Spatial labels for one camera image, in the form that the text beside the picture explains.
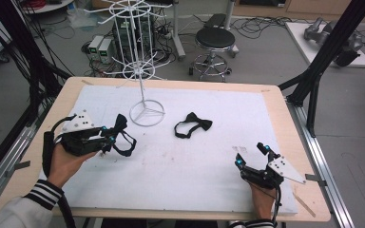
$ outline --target black metal pole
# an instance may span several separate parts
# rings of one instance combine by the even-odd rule
[[[300,75],[281,85],[281,90],[298,84],[295,91],[287,97],[289,103],[302,106],[304,99],[311,92],[309,110],[307,113],[307,129],[315,137],[314,123],[317,110],[317,95],[319,81],[332,61],[341,52],[348,38],[365,17],[365,0],[353,0],[339,18],[328,39],[322,45],[316,58]]]

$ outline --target black bow tie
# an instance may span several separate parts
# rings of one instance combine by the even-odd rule
[[[179,124],[182,124],[182,123],[191,123],[191,122],[197,122],[198,125],[192,127],[189,131],[188,131],[188,134],[184,135],[184,134],[181,134],[181,133],[178,133],[177,132],[177,126]],[[202,127],[203,130],[207,131],[210,127],[212,126],[212,122],[211,121],[208,121],[208,120],[202,120],[200,118],[197,117],[197,115],[195,115],[195,113],[191,112],[189,113],[186,118],[185,118],[185,121],[183,122],[179,122],[177,123],[176,126],[174,126],[174,132],[175,132],[175,135],[178,137],[178,138],[181,138],[181,139],[189,139],[191,138],[191,134],[192,132],[194,132],[196,129],[198,129],[199,127]]]

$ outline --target person's right hand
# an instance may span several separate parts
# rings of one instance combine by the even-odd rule
[[[274,205],[277,190],[261,188],[253,183],[250,183],[250,186],[257,219],[271,219],[272,206]]]

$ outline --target person's left hand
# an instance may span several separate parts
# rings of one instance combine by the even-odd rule
[[[76,157],[69,154],[64,147],[58,143],[52,152],[51,169],[49,171],[48,182],[62,188],[64,184],[79,170],[82,163],[97,152],[91,152],[84,156]]]

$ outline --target white board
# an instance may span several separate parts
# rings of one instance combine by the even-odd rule
[[[304,30],[309,28],[311,24],[303,24],[303,23],[286,23],[286,27],[288,28],[292,38],[296,41],[296,45],[300,49],[304,58],[310,64],[313,62],[314,58],[316,58],[317,53],[319,52],[320,46],[313,40],[305,40],[304,39]],[[319,31],[322,31],[324,25],[319,26]],[[353,60],[346,67],[361,67],[365,68],[365,54],[363,51],[359,50],[357,52],[360,54],[355,60]],[[330,64],[331,67],[337,67],[335,63]]]
[[[129,120],[130,107],[141,100],[133,87],[86,85],[70,114],[86,110],[95,125],[114,125],[119,113],[128,118],[125,130],[138,143],[129,158],[112,150],[85,162],[66,184],[72,207],[175,211],[252,212],[248,183],[234,164],[238,152],[247,165],[264,169],[267,158],[258,142],[279,153],[263,97],[258,93],[193,89],[146,88],[145,97],[165,109],[162,122],[142,127]],[[188,113],[213,121],[191,139],[174,136],[174,126]],[[286,180],[281,214],[298,211]]]

